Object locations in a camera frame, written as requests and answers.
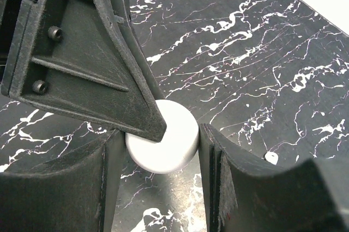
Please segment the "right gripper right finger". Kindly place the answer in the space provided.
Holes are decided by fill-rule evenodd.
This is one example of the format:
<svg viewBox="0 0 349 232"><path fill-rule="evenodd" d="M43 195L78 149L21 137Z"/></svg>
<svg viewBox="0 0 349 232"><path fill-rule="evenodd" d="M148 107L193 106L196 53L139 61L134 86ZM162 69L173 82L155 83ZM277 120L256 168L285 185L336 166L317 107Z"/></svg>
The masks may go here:
<svg viewBox="0 0 349 232"><path fill-rule="evenodd" d="M208 231L348 231L348 162L307 159L283 168L200 125Z"/></svg>

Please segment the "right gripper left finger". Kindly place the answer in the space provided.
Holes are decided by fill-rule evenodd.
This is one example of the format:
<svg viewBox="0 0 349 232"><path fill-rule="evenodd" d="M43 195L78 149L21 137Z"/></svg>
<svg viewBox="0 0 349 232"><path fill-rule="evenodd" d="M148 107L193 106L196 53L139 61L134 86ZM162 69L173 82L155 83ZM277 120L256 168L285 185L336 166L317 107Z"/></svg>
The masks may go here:
<svg viewBox="0 0 349 232"><path fill-rule="evenodd" d="M1 173L1 231L111 231L121 170L114 130L30 170Z"/></svg>

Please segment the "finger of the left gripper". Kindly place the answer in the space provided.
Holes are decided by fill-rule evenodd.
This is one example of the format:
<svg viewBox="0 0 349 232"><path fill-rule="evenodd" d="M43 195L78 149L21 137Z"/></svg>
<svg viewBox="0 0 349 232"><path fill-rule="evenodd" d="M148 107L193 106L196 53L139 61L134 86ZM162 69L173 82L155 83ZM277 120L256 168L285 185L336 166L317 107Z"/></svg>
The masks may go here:
<svg viewBox="0 0 349 232"><path fill-rule="evenodd" d="M164 99L164 95L146 61L141 45L137 39L131 22L130 2L129 0L110 0L114 14L122 17L124 22L119 24L121 34L126 41L128 48L137 61L143 76L156 100Z"/></svg>
<svg viewBox="0 0 349 232"><path fill-rule="evenodd" d="M110 0L1 0L1 94L149 139L166 123Z"/></svg>

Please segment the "white earbud charging case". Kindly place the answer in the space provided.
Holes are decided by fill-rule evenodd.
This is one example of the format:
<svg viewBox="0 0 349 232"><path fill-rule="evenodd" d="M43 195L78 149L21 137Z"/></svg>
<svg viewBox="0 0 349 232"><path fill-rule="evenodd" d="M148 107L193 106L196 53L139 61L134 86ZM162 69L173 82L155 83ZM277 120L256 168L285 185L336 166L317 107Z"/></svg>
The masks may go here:
<svg viewBox="0 0 349 232"><path fill-rule="evenodd" d="M198 149L199 127L195 117L183 105L171 100L156 101L167 124L160 142L126 134L131 158L141 168L155 174L168 174L185 167Z"/></svg>

